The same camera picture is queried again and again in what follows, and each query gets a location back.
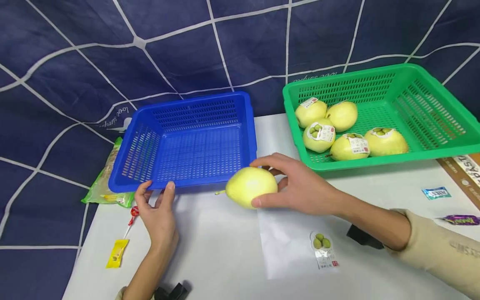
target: forearm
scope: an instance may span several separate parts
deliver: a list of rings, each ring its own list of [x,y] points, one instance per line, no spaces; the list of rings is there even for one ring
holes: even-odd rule
[[[480,300],[480,242],[408,211],[386,210],[350,195],[340,202],[338,216],[378,239],[392,256]]]
[[[123,300],[150,300],[170,261],[167,245],[152,247],[123,293]]]
[[[393,250],[402,250],[408,244],[411,226],[408,219],[395,211],[366,203],[348,194],[339,196],[341,208],[338,217],[367,232]]]

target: cardboard strip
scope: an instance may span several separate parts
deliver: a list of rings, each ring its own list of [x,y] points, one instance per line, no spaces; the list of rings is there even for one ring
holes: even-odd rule
[[[439,158],[437,161],[480,210],[480,153]]]

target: green plastic basket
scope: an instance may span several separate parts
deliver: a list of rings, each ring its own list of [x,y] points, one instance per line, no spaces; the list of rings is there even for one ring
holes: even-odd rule
[[[317,153],[305,148],[303,129],[295,109],[310,97],[328,106],[348,100],[357,104],[355,125],[337,137],[374,127],[399,130],[408,142],[405,154],[334,161],[328,150]],[[480,152],[477,119],[425,69],[399,64],[287,84],[283,98],[293,142],[300,159],[315,172],[435,159]]]

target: fingernail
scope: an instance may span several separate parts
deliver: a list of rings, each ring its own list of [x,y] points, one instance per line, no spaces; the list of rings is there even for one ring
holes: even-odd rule
[[[252,200],[252,206],[253,207],[261,207],[262,206],[262,202],[260,201],[259,198],[255,198]]]

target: navy blue backdrop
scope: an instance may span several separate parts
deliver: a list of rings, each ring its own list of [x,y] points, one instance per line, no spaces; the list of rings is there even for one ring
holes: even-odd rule
[[[0,290],[61,299],[96,207],[80,203],[144,105],[425,67],[480,116],[475,0],[0,0]]]

